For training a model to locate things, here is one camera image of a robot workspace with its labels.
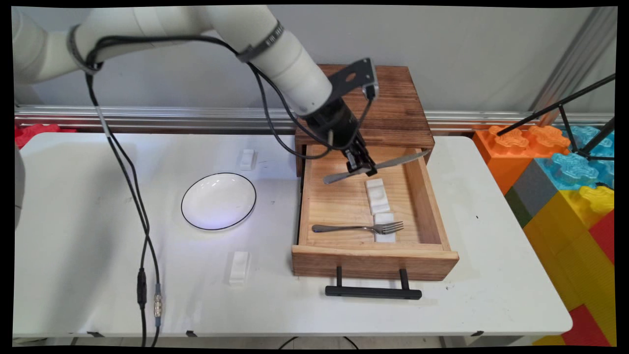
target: white plate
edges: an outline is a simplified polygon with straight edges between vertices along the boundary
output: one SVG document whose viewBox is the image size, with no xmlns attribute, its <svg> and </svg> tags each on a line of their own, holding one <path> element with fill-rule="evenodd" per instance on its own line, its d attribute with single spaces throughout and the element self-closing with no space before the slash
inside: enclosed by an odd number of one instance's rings
<svg viewBox="0 0 629 354">
<path fill-rule="evenodd" d="M 255 197 L 248 179 L 235 173 L 216 173 L 188 188 L 181 200 L 181 213 L 200 229 L 226 229 L 251 214 Z"/>
</svg>

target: plate black rim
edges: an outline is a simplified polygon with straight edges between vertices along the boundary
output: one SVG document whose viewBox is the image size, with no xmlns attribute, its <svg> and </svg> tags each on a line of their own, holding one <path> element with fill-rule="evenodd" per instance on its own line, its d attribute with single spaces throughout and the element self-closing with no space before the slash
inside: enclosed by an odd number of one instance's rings
<svg viewBox="0 0 629 354">
<path fill-rule="evenodd" d="M 202 227 L 198 227 L 197 225 L 194 225 L 192 222 L 190 222 L 190 220 L 187 219 L 186 215 L 184 214 L 184 199 L 185 199 L 186 195 L 188 194 L 188 191 L 190 190 L 190 188 L 194 187 L 194 185 L 199 183 L 201 180 L 204 180 L 207 177 L 211 177 L 211 176 L 214 176 L 214 175 L 217 175 L 217 174 L 235 174 L 237 176 L 240 176 L 240 177 L 244 178 L 247 182 L 249 182 L 249 184 L 253 188 L 253 205 L 251 206 L 251 209 L 249 209 L 247 214 L 242 219 L 236 221 L 232 225 L 221 227 L 220 229 L 204 229 Z M 202 177 L 202 178 L 198 179 L 196 182 L 194 182 L 193 184 L 191 184 L 190 187 L 188 187 L 188 189 L 186 189 L 186 192 L 184 193 L 184 196 L 181 198 L 181 206 L 180 206 L 179 209 L 181 210 L 181 215 L 184 217 L 184 219 L 187 221 L 188 224 L 196 227 L 199 230 L 218 231 L 218 230 L 225 230 L 225 229 L 227 229 L 229 227 L 232 227 L 232 226 L 238 224 L 239 222 L 245 220 L 249 216 L 249 214 L 251 214 L 251 212 L 253 211 L 253 208 L 255 207 L 255 202 L 257 202 L 257 200 L 258 200 L 258 192 L 255 190 L 255 186 L 253 185 L 253 183 L 247 177 L 244 177 L 242 174 L 238 174 L 238 173 L 234 173 L 234 172 L 217 172 L 217 173 L 209 174 L 209 175 L 207 175 L 205 177 Z"/>
</svg>

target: fork tines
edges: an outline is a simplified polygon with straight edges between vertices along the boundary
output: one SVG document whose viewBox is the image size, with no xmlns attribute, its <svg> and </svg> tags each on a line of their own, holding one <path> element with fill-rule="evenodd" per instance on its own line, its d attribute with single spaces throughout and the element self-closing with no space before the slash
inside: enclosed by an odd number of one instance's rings
<svg viewBox="0 0 629 354">
<path fill-rule="evenodd" d="M 382 234 L 383 235 L 392 234 L 392 233 L 398 232 L 398 231 L 400 231 L 402 229 L 404 229 L 404 222 L 401 222 L 401 221 L 390 222 L 388 224 L 383 224 L 382 225 Z"/>
</svg>

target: black cable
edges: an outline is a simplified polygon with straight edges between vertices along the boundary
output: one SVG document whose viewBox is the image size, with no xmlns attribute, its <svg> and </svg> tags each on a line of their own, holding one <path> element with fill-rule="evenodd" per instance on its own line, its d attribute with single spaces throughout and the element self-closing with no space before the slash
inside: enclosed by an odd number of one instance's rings
<svg viewBox="0 0 629 354">
<path fill-rule="evenodd" d="M 221 45 L 222 47 L 225 47 L 227 49 L 229 49 L 232 53 L 234 54 L 238 54 L 238 52 L 236 52 L 236 50 L 234 50 L 230 45 L 228 45 L 227 43 L 223 42 L 222 40 L 218 39 L 218 38 L 214 38 L 214 37 L 207 37 L 207 36 L 173 36 L 173 37 L 123 37 L 123 36 L 108 36 L 108 37 L 103 37 L 101 38 L 97 43 L 96 43 L 96 47 L 94 49 L 92 49 L 89 54 L 87 55 L 87 60 L 86 60 L 86 64 L 88 66 L 92 66 L 94 69 L 99 69 L 97 67 L 94 66 L 94 61 L 96 60 L 96 56 L 99 50 L 107 48 L 107 47 L 112 47 L 114 45 L 119 45 L 119 44 L 132 44 L 132 43 L 146 43 L 146 42 L 171 42 L 174 40 L 199 40 L 202 42 L 209 42 L 209 43 L 213 43 L 213 44 L 218 44 Z M 249 65 L 249 68 L 251 68 L 251 70 L 253 71 L 254 75 L 257 74 L 261 74 L 264 79 L 274 88 L 274 90 L 277 92 L 277 94 L 280 96 L 280 99 L 282 100 L 282 103 L 284 104 L 284 108 L 287 110 L 287 112 L 289 112 L 289 116 L 291 117 L 291 120 L 299 127 L 301 128 L 303 131 L 305 131 L 308 135 L 310 135 L 311 137 L 313 137 L 314 139 L 320 141 L 321 139 L 319 139 L 317 136 L 313 135 L 310 131 L 306 130 L 294 117 L 292 114 L 290 114 L 288 105 L 284 99 L 284 96 L 282 95 L 282 93 L 279 91 L 279 88 L 277 88 L 277 86 L 266 76 L 264 75 L 262 72 L 260 72 L 254 65 L 252 65 L 251 63 L 247 63 Z M 283 141 L 281 141 L 281 139 L 279 138 L 277 132 L 275 131 L 275 127 L 273 126 L 273 123 L 270 119 L 270 115 L 269 115 L 269 109 L 268 106 L 266 105 L 266 95 L 264 93 L 264 87 L 262 87 L 261 83 L 259 83 L 259 87 L 260 87 L 260 93 L 262 95 L 262 101 L 263 101 L 263 105 L 264 105 L 264 114 L 267 118 L 267 123 L 269 124 L 269 128 L 271 130 L 271 133 L 273 134 L 273 136 L 276 138 L 276 140 L 278 141 L 278 143 L 289 153 L 300 157 L 302 159 L 319 159 L 321 157 L 326 156 L 328 153 L 330 153 L 330 151 L 333 149 L 332 147 L 329 146 L 329 144 L 327 142 L 323 142 L 324 145 L 327 146 L 328 151 L 319 154 L 319 155 L 315 155 L 315 156 L 307 156 L 307 155 L 302 155 L 294 150 L 292 150 L 290 147 L 288 147 L 287 145 L 285 145 L 283 143 Z"/>
<path fill-rule="evenodd" d="M 354 348 L 358 349 L 358 346 L 356 345 L 356 343 L 354 343 L 351 339 L 347 337 L 343 337 L 343 338 L 345 338 L 348 342 L 350 342 L 354 346 Z"/>
<path fill-rule="evenodd" d="M 140 315 L 142 316 L 142 345 L 147 345 L 147 316 L 144 314 L 144 309 L 140 311 Z"/>
<path fill-rule="evenodd" d="M 157 343 L 157 337 L 159 337 L 159 327 L 155 327 L 155 337 L 153 337 L 153 343 L 151 344 L 151 348 L 155 346 Z"/>
<path fill-rule="evenodd" d="M 282 349 L 282 348 L 283 348 L 283 347 L 285 347 L 288 343 L 290 343 L 290 342 L 292 342 L 292 341 L 296 340 L 297 338 L 299 338 L 299 337 L 292 337 L 291 339 L 287 340 L 284 344 L 282 344 L 282 345 L 278 348 L 278 350 Z"/>
<path fill-rule="evenodd" d="M 92 104 L 94 104 L 95 107 L 99 107 L 98 104 L 98 100 L 96 99 L 96 95 L 94 93 L 94 88 L 93 88 L 93 82 L 94 82 L 94 78 L 93 76 L 86 74 L 86 83 L 87 83 L 87 89 L 89 91 L 89 96 L 92 99 Z M 149 236 L 149 228 L 150 228 L 150 224 L 148 223 L 148 217 L 147 217 L 147 213 L 146 210 L 144 208 L 144 203 L 142 201 L 142 196 L 140 195 L 140 189 L 139 189 L 139 185 L 138 185 L 138 176 L 137 173 L 135 171 L 135 166 L 133 165 L 133 162 L 131 161 L 131 159 L 129 158 L 129 156 L 126 154 L 125 150 L 122 148 L 122 146 L 120 145 L 120 143 L 118 142 L 118 140 L 116 139 L 116 136 L 114 133 L 112 133 L 109 129 L 109 124 L 107 124 L 107 121 L 105 121 L 103 119 L 103 129 L 105 131 L 109 131 L 109 135 L 111 137 L 107 137 L 107 141 L 109 142 L 109 146 L 111 147 L 111 150 L 114 152 L 114 155 L 116 156 L 116 160 L 118 161 L 118 164 L 120 165 L 120 168 L 122 169 L 122 172 L 125 176 L 125 180 L 127 182 L 127 185 L 129 186 L 129 190 L 131 191 L 131 196 L 133 197 L 133 201 L 135 203 L 135 207 L 138 210 L 138 215 L 140 217 L 140 222 L 142 223 L 142 229 L 144 230 L 145 233 L 145 238 L 144 238 L 144 246 L 142 249 L 142 258 L 140 261 L 140 271 L 138 272 L 138 304 L 140 305 L 140 312 L 142 314 L 142 346 L 146 345 L 146 336 L 147 336 L 147 324 L 146 324 L 146 315 L 145 315 L 145 304 L 146 304 L 146 281 L 145 281 L 145 275 L 144 275 L 144 257 L 145 257 L 145 253 L 146 253 L 146 248 L 147 248 L 147 243 L 150 246 L 151 249 L 151 255 L 153 256 L 153 265 L 155 267 L 155 278 L 157 283 L 159 284 L 160 280 L 159 280 L 159 266 L 157 264 L 157 257 L 155 255 L 155 249 L 153 248 L 153 242 L 151 241 L 151 238 Z M 127 172 L 124 163 L 122 162 L 122 158 L 120 158 L 120 154 L 118 154 L 118 151 L 116 150 L 115 146 L 114 146 L 114 142 L 116 144 L 116 146 L 118 146 L 118 149 L 122 152 L 122 154 L 124 155 L 125 159 L 127 160 L 127 162 L 129 163 L 129 165 L 131 166 L 131 171 L 133 173 L 133 180 L 135 183 L 135 187 L 136 190 L 133 189 L 133 185 L 131 184 L 131 179 L 129 178 L 129 173 Z"/>
<path fill-rule="evenodd" d="M 218 38 L 209 37 L 209 36 L 195 36 L 195 35 L 172 36 L 172 37 L 108 36 L 108 37 L 101 38 L 97 42 L 96 47 L 88 54 L 86 62 L 87 62 L 87 64 L 89 66 L 92 66 L 93 69 L 99 70 L 100 67 L 97 67 L 97 66 L 94 65 L 94 61 L 96 60 L 96 55 L 97 55 L 98 50 L 101 50 L 101 49 L 104 49 L 104 48 L 108 48 L 108 47 L 112 47 L 114 45 L 119 45 L 119 44 L 148 43 L 148 42 L 172 42 L 172 41 L 179 41 L 179 40 L 181 40 L 181 41 L 197 40 L 197 41 L 202 41 L 202 42 L 209 42 L 209 43 L 213 43 L 213 44 L 218 44 L 218 45 L 221 45 L 222 47 L 225 47 L 225 48 L 229 49 L 235 55 L 238 55 L 238 52 L 236 50 L 234 50 L 231 46 L 229 46 L 227 43 L 223 42 L 222 40 L 220 40 Z M 325 147 L 327 147 L 329 149 L 333 149 L 333 150 L 341 150 L 341 151 L 345 150 L 353 143 L 353 140 L 354 140 L 355 136 L 358 134 L 360 125 L 362 124 L 362 121 L 364 119 L 359 120 L 359 124 L 358 124 L 357 128 L 355 129 L 354 134 L 352 134 L 352 138 L 349 140 L 348 144 L 345 144 L 344 146 L 341 146 L 341 147 L 334 147 L 334 146 L 330 145 L 327 141 L 323 140 L 322 138 L 319 138 L 314 133 L 310 132 L 310 130 L 308 130 L 306 127 L 301 125 L 299 120 L 292 115 L 292 113 L 290 111 L 290 108 L 288 107 L 288 104 L 286 103 L 286 100 L 284 99 L 284 95 L 280 92 L 279 88 L 263 72 L 259 71 L 251 63 L 247 63 L 247 64 L 250 66 L 250 68 L 253 70 L 254 73 L 257 72 L 260 76 L 262 76 L 262 78 L 264 78 L 265 81 L 267 81 L 267 83 L 275 90 L 277 95 L 280 97 L 280 100 L 282 101 L 282 105 L 284 106 L 284 109 L 286 110 L 286 113 L 288 114 L 289 118 L 293 121 L 293 123 L 295 123 L 308 136 L 313 138 L 315 141 L 317 141 L 321 145 L 323 145 L 323 146 L 325 146 Z M 366 117 L 368 110 L 369 110 L 369 106 L 365 109 L 365 113 L 363 114 L 363 117 Z M 303 155 L 298 154 L 294 150 L 287 149 L 287 151 L 289 151 L 293 155 L 297 155 L 299 157 L 304 158 Z"/>
<path fill-rule="evenodd" d="M 290 343 L 290 342 L 292 342 L 292 341 L 296 340 L 297 338 L 299 338 L 299 337 L 292 337 L 291 339 L 287 340 L 286 342 L 284 342 L 284 344 L 282 344 L 282 345 L 278 348 L 278 350 L 280 350 L 280 349 L 284 348 L 284 347 L 285 347 L 288 343 Z M 351 339 L 349 339 L 349 338 L 347 338 L 347 337 L 343 337 L 343 338 L 345 338 L 348 342 L 350 342 L 350 343 L 353 345 L 353 347 L 354 347 L 355 349 L 359 349 L 359 348 L 358 348 L 358 346 L 356 345 L 356 343 L 354 343 Z"/>
<path fill-rule="evenodd" d="M 329 147 L 326 149 L 326 151 L 324 151 L 321 154 L 318 154 L 315 156 L 307 156 L 307 155 L 302 155 L 292 150 L 290 147 L 286 146 L 286 144 L 282 141 L 282 139 L 279 138 L 279 136 L 275 132 L 275 127 L 273 127 L 273 122 L 271 122 L 271 117 L 269 116 L 269 109 L 267 107 L 267 98 L 264 93 L 264 88 L 262 87 L 262 81 L 260 80 L 260 75 L 258 75 L 258 72 L 256 70 L 253 70 L 253 74 L 255 75 L 255 79 L 258 81 L 258 86 L 260 87 L 260 94 L 262 95 L 262 106 L 264 107 L 264 114 L 267 117 L 267 123 L 269 124 L 269 128 L 271 129 L 271 133 L 273 133 L 273 136 L 276 138 L 277 142 L 284 148 L 284 150 L 302 159 L 320 159 L 323 156 L 326 156 L 327 154 L 329 154 L 330 151 L 332 151 L 332 149 L 330 149 Z"/>
</svg>

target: knife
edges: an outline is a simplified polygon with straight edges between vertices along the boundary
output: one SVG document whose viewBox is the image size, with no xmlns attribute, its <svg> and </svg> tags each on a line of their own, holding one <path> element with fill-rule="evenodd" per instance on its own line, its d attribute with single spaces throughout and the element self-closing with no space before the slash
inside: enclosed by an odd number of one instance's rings
<svg viewBox="0 0 629 354">
<path fill-rule="evenodd" d="M 424 156 L 425 154 L 428 154 L 430 151 L 431 151 L 431 149 L 427 149 L 427 150 L 424 150 L 422 152 L 418 152 L 417 154 L 404 155 L 404 156 L 401 156 L 401 157 L 397 157 L 395 159 L 384 161 L 383 163 L 379 163 L 379 164 L 375 165 L 374 167 L 375 167 L 375 169 L 381 169 L 381 168 L 397 166 L 399 164 L 409 163 L 411 161 L 419 159 L 421 156 Z M 343 173 L 337 173 L 337 174 L 330 174 L 330 175 L 325 176 L 323 178 L 323 182 L 326 185 L 329 185 L 330 183 L 338 182 L 340 180 L 344 180 L 345 178 L 348 178 L 348 177 L 351 177 L 351 176 L 355 176 L 357 174 L 368 172 L 369 170 L 370 170 L 369 168 L 361 168 L 361 169 L 357 169 L 356 171 L 351 172 L 351 173 L 350 172 L 343 172 Z"/>
</svg>

